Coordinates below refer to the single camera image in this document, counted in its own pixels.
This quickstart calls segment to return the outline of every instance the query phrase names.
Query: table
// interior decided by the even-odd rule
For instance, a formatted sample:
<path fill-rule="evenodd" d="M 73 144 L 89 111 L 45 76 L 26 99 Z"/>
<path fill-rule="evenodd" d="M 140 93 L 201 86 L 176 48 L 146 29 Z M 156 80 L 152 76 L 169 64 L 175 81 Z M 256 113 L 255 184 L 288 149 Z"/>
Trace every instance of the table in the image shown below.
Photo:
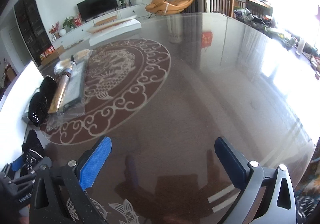
<path fill-rule="evenodd" d="M 87 189 L 108 223 L 217 223 L 239 192 L 214 153 L 219 136 L 248 160 L 286 164 L 297 185 L 320 134 L 320 86 L 299 57 L 214 13 L 145 20 L 110 41 L 93 47 L 86 115 L 37 130 L 53 165 L 111 137 Z"/>

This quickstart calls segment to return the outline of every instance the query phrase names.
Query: wooden railing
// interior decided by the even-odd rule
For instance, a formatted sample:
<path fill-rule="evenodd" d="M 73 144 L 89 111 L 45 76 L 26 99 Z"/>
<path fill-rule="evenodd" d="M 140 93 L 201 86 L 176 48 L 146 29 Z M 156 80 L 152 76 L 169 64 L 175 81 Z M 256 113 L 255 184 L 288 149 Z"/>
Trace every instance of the wooden railing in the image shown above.
<path fill-rule="evenodd" d="M 272 15 L 272 7 L 259 0 L 204 0 L 204 12 L 218 12 L 232 18 L 235 7 L 248 8 L 257 16 Z"/>

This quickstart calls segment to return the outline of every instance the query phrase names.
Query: orange lounge chair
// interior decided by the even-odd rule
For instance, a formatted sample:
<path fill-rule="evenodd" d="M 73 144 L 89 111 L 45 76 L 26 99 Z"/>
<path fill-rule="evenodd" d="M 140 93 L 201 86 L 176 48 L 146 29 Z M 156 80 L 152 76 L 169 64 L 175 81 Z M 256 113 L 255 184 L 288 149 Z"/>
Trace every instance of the orange lounge chair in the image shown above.
<path fill-rule="evenodd" d="M 194 0 L 152 0 L 152 2 L 146 6 L 146 11 L 155 15 L 171 15 L 182 12 L 188 8 Z"/>

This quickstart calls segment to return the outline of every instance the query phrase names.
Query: red flower arrangement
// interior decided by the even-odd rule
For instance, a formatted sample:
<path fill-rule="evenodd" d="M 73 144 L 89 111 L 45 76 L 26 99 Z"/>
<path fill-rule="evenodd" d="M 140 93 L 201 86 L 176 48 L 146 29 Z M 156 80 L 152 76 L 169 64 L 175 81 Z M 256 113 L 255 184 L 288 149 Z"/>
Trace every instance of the red flower arrangement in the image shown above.
<path fill-rule="evenodd" d="M 56 25 L 52 25 L 52 28 L 49 30 L 50 34 L 58 33 L 59 30 L 59 22 L 56 22 Z"/>

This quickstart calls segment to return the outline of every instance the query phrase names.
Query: white tv cabinet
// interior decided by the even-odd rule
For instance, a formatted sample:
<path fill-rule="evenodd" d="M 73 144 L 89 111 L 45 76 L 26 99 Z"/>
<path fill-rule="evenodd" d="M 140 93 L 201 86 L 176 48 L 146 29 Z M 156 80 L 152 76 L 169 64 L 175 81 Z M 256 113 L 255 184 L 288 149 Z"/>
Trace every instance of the white tv cabinet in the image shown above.
<path fill-rule="evenodd" d="M 118 19 L 124 19 L 134 15 L 137 15 L 137 18 L 146 17 L 148 16 L 148 12 L 145 9 L 146 6 L 147 6 L 146 3 L 142 3 L 139 5 L 126 7 L 126 8 L 119 9 L 117 11 L 113 11 L 108 14 L 102 15 L 96 19 L 93 19 L 87 23 L 82 24 L 81 26 L 73 30 L 70 30 L 64 36 L 54 41 L 52 45 L 55 49 L 57 49 L 59 46 L 63 46 L 64 48 L 67 48 L 70 45 L 89 37 L 91 34 L 87 32 L 87 30 L 91 28 L 94 24 L 115 15 L 118 16 Z"/>

